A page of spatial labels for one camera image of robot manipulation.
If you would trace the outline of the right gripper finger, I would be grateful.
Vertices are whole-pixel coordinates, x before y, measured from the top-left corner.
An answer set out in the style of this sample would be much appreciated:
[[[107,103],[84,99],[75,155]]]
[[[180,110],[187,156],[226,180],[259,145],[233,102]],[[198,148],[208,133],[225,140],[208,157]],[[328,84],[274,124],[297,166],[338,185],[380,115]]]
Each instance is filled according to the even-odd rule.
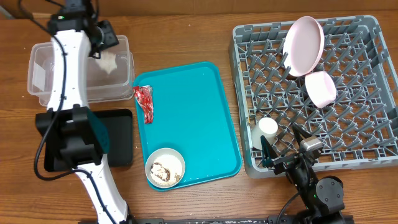
[[[294,132],[294,137],[297,141],[297,143],[300,145],[301,140],[312,137],[310,133],[302,129],[300,126],[293,124],[292,125],[292,130]]]
[[[265,136],[261,136],[261,146],[263,154],[262,166],[270,168],[279,165],[277,162],[279,157]]]

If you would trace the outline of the white napkin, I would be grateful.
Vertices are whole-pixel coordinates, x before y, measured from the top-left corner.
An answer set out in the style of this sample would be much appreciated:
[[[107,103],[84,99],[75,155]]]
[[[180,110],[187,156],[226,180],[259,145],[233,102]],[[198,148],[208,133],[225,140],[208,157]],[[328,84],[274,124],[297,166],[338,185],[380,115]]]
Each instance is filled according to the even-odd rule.
[[[116,54],[112,52],[103,52],[100,59],[96,59],[95,62],[100,69],[104,70],[108,75],[117,69]]]

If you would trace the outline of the white cup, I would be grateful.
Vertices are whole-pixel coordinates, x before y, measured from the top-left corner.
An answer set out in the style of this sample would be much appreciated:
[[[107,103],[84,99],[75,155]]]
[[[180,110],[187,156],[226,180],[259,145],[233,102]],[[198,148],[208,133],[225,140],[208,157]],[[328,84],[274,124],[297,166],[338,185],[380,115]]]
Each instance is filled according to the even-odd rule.
[[[274,119],[268,117],[261,118],[251,130],[251,141],[253,148],[259,150],[262,149],[261,136],[264,136],[268,143],[272,145],[275,141],[278,128],[278,124]]]

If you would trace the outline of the pink bowl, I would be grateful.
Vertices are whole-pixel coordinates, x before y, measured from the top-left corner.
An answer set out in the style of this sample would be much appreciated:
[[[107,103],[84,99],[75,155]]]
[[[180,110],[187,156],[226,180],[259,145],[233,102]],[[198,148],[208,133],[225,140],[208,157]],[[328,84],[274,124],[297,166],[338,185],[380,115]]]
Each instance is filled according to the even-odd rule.
[[[305,86],[312,103],[317,108],[323,108],[336,99],[336,86],[326,71],[306,75]]]

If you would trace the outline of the pink plate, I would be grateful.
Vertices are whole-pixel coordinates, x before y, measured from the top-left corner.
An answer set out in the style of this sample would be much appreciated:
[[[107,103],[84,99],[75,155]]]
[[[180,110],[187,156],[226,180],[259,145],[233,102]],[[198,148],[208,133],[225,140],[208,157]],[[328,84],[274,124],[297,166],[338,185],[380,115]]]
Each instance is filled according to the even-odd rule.
[[[297,19],[290,27],[283,46],[283,53],[287,53],[284,66],[290,67],[289,74],[301,77],[310,73],[320,61],[324,43],[319,22],[310,16]]]

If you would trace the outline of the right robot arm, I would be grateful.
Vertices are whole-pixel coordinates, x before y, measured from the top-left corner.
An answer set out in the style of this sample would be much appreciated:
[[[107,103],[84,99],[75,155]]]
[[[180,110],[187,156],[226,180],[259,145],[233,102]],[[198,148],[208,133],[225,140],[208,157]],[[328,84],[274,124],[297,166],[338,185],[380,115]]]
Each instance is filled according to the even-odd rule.
[[[313,170],[315,160],[320,157],[323,143],[316,136],[293,125],[299,149],[288,156],[278,156],[268,140],[261,136],[262,165],[273,168],[274,174],[284,173],[297,190],[279,212],[276,223],[345,223],[342,210],[343,182],[335,176],[319,179]],[[300,197],[305,210],[295,216],[284,217],[287,207]]]

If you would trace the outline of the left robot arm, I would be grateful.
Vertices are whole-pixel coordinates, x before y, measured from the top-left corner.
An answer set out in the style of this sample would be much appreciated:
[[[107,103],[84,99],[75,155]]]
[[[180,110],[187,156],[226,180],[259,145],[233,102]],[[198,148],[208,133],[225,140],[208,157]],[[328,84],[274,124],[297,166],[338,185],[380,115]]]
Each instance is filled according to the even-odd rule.
[[[99,7],[91,1],[65,1],[44,28],[51,36],[54,71],[47,110],[35,117],[42,140],[34,173],[45,181],[75,174],[90,196],[98,223],[134,223],[109,168],[108,130],[90,110],[86,96],[88,58],[99,59],[101,51],[119,43],[110,23],[99,21],[98,14]],[[41,175],[38,161],[43,149],[66,164],[68,171]]]

